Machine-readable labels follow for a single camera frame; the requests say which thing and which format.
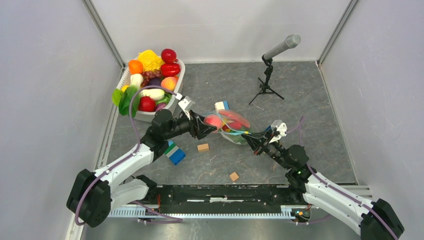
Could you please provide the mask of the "clear zip top bag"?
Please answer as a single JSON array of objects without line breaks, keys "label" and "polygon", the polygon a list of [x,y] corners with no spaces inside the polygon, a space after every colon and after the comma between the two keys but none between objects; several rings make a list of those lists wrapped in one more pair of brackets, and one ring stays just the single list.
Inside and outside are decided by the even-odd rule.
[{"label": "clear zip top bag", "polygon": [[224,139],[237,145],[248,144],[242,134],[259,132],[258,128],[244,116],[229,109],[207,113],[203,122],[216,127],[213,133],[220,134]]}]

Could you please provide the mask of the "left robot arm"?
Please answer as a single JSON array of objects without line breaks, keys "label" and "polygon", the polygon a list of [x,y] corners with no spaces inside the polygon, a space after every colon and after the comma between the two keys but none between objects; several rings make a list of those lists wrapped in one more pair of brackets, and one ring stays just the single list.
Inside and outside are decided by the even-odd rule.
[{"label": "left robot arm", "polygon": [[173,118],[167,109],[159,110],[144,136],[130,151],[95,171],[80,171],[66,202],[66,207],[74,213],[74,222],[78,226],[87,224],[94,228],[111,210],[137,200],[153,203],[157,198],[154,187],[139,178],[128,183],[124,180],[162,156],[170,139],[189,133],[201,140],[217,130],[216,126],[204,123],[204,119],[192,110],[182,112],[179,118]]}]

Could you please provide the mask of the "small red toy chili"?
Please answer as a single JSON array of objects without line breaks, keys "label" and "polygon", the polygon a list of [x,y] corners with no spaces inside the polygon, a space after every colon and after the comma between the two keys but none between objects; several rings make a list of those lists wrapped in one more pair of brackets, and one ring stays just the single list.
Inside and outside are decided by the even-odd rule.
[{"label": "small red toy chili", "polygon": [[243,125],[240,122],[237,121],[232,121],[232,122],[227,122],[226,124],[224,124],[222,126],[222,130],[225,132],[235,132],[235,131],[240,131],[242,129]]}]

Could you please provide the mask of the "pink toy peach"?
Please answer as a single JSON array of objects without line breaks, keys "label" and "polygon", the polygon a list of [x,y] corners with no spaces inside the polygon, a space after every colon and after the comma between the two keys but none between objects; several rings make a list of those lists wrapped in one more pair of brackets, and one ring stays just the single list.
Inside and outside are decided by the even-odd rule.
[{"label": "pink toy peach", "polygon": [[216,127],[217,130],[221,129],[222,126],[224,125],[223,120],[216,114],[207,115],[204,118],[203,122],[205,124]]}]

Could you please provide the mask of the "green toy bell pepper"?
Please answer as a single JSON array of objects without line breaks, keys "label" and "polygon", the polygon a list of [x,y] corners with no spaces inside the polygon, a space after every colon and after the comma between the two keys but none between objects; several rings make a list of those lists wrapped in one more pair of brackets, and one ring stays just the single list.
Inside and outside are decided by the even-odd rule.
[{"label": "green toy bell pepper", "polygon": [[242,135],[229,135],[231,141],[238,145],[247,145],[247,141],[243,138]]}]

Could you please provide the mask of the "pink toy watermelon slice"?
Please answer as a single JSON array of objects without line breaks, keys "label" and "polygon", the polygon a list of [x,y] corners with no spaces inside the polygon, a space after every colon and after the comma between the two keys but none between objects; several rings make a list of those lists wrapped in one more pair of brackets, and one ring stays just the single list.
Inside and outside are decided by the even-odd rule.
[{"label": "pink toy watermelon slice", "polygon": [[243,117],[239,113],[236,113],[232,110],[221,109],[217,113],[223,118],[223,121],[225,123],[235,122],[247,128],[251,127],[250,122],[245,117]]}]

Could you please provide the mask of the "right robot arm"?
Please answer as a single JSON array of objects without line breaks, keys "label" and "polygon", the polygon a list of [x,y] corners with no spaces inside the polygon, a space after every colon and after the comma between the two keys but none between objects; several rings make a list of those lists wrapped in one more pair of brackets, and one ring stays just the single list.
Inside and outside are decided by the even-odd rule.
[{"label": "right robot arm", "polygon": [[362,240],[397,240],[405,228],[392,206],[379,198],[372,201],[332,182],[308,165],[306,150],[299,144],[284,148],[274,140],[276,131],[242,133],[255,155],[267,154],[287,170],[289,199],[326,211],[354,230]]}]

